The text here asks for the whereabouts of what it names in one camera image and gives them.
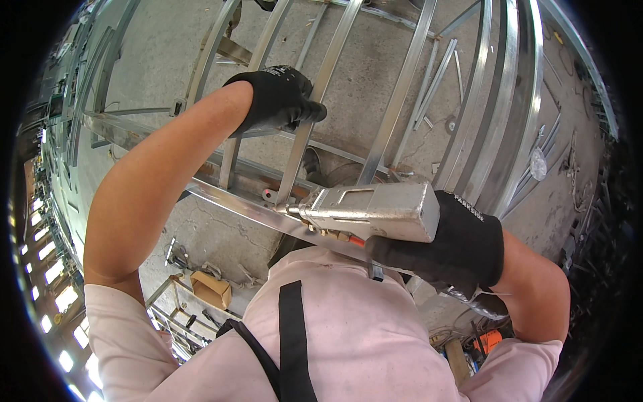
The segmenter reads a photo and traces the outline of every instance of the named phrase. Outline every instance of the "black glove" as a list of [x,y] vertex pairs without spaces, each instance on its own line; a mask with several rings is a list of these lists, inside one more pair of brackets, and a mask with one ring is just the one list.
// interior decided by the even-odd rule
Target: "black glove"
[[436,191],[440,221],[432,243],[372,236],[367,253],[381,264],[410,270],[427,282],[488,288],[502,274],[505,246],[495,216],[481,214],[461,197]]
[[239,128],[230,136],[238,137],[250,129],[283,127],[294,131],[300,122],[317,123],[326,118],[326,107],[308,100],[312,84],[303,74],[289,66],[273,66],[241,73],[223,86],[236,81],[252,84],[254,95],[250,111]]

